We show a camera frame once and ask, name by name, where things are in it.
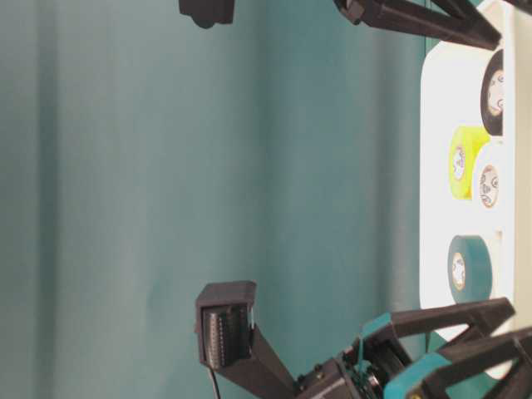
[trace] white tape roll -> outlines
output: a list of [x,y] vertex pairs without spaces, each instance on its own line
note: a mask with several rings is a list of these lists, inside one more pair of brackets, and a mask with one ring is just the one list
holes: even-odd
[[475,159],[473,180],[471,181],[471,199],[482,218],[484,225],[502,230],[504,223],[505,190],[505,162],[503,147],[499,141],[492,141],[484,145]]

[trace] black cable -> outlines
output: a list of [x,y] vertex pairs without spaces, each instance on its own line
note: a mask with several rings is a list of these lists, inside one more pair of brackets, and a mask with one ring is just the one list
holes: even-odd
[[214,399],[220,399],[219,389],[218,389],[218,382],[216,381],[216,375],[214,374],[212,368],[209,368],[208,370],[209,370],[209,377],[210,377],[210,380],[211,380],[212,383],[213,383]]

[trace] roll of tape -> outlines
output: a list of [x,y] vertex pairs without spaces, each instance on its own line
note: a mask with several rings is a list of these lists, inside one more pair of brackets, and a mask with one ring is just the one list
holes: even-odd
[[480,113],[490,135],[502,135],[504,83],[503,51],[499,50],[488,62],[480,92]]
[[449,150],[449,183],[451,193],[459,200],[471,198],[471,179],[475,158],[490,140],[483,127],[459,127]]
[[456,303],[483,301],[490,297],[493,273],[490,253],[478,235],[457,235],[449,247],[447,275]]
[[505,182],[502,144],[491,142],[484,145],[476,157],[473,170],[472,200],[477,209],[482,211],[480,217],[491,218],[500,225],[503,222]]

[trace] black tape roll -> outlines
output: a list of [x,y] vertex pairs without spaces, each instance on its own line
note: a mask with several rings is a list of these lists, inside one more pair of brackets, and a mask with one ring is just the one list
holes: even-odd
[[499,50],[488,62],[480,92],[482,121],[490,135],[502,135],[504,80],[503,51]]

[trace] teal tape roll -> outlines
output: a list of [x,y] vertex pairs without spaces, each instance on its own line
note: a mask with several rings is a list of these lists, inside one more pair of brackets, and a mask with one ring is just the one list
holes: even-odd
[[478,235],[457,235],[449,247],[447,275],[456,303],[490,298],[493,275],[488,247]]

